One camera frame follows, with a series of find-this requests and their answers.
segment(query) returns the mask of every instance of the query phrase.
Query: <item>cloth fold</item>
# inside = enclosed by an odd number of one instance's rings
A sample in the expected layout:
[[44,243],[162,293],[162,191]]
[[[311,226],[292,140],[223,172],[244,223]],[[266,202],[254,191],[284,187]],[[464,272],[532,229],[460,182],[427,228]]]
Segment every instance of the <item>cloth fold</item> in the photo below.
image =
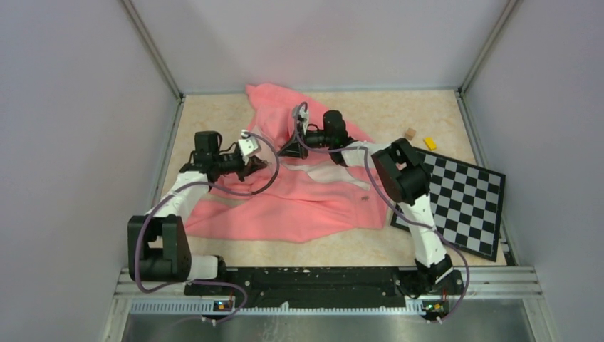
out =
[[[256,115],[247,130],[261,134],[278,150],[293,134],[292,110],[308,103],[310,123],[323,127],[329,108],[294,90],[270,83],[248,85],[246,93]],[[348,134],[356,140],[372,142],[356,125],[346,122]],[[263,187],[274,172],[275,158],[261,144],[258,156],[271,165],[243,182],[236,175],[219,178],[218,183],[237,192]],[[387,207],[372,189],[362,167],[334,165],[329,155],[310,152],[305,160],[282,157],[275,182],[253,197],[236,197],[213,189],[212,194],[246,199],[229,206],[202,199],[185,224],[188,234],[214,239],[282,240],[306,242],[355,227],[381,229]]]

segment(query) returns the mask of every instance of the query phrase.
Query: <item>floor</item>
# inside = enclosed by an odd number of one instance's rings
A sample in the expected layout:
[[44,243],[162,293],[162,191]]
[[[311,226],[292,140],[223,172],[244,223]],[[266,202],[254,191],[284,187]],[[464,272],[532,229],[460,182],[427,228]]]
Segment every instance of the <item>floor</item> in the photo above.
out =
[[[389,143],[407,128],[417,131],[412,144],[425,148],[431,137],[435,152],[475,164],[453,90],[307,93],[374,138]],[[178,169],[194,149],[193,136],[200,130],[220,132],[226,143],[235,141],[254,111],[244,94],[188,95],[179,123],[163,192],[174,183]],[[415,265],[408,232],[389,225],[383,229],[357,228],[303,244],[279,241],[233,241],[188,236],[193,254],[221,255],[229,266],[407,266]],[[505,265],[502,248],[497,260],[464,253],[472,266]],[[453,263],[461,259],[450,252]]]

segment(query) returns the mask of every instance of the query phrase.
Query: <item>checkerboard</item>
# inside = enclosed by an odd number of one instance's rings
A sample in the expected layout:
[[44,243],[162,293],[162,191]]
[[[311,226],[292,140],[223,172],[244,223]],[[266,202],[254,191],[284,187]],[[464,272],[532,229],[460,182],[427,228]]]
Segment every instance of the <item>checkerboard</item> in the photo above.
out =
[[[415,149],[432,175],[430,202],[443,237],[460,250],[495,261],[506,176],[433,152]],[[409,230],[392,216],[393,227]]]

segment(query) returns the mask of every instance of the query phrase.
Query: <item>yellow block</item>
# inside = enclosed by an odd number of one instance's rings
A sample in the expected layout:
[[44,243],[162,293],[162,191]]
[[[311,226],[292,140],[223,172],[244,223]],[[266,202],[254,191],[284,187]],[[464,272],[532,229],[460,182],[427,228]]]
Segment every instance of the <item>yellow block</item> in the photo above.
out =
[[436,144],[434,143],[434,141],[432,140],[432,138],[425,138],[424,139],[424,143],[426,144],[426,146],[431,150],[434,151],[436,150]]

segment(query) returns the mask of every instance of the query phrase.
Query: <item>pink towel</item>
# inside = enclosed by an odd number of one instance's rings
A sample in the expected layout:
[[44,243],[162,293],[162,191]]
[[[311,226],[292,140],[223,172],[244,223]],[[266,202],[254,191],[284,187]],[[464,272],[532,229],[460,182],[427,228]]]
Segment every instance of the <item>pink towel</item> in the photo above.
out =
[[[247,129],[262,134],[277,150],[291,137],[291,111],[303,101],[308,103],[310,122],[323,128],[323,114],[329,108],[312,98],[269,83],[248,85],[246,92],[256,110]],[[346,122],[346,128],[354,139],[372,141],[356,125]],[[259,157],[274,163],[265,145]],[[214,239],[306,242],[355,227],[384,226],[386,204],[370,186],[362,167],[335,165],[328,155],[313,152],[305,160],[282,157],[280,161],[281,169],[272,186],[259,195],[247,197],[243,204],[231,207],[201,200],[186,222],[187,233]],[[227,175],[218,183],[237,192],[251,192],[264,186],[273,171],[272,165],[248,176],[244,182],[238,181],[236,175]],[[243,198],[218,189],[212,193]]]

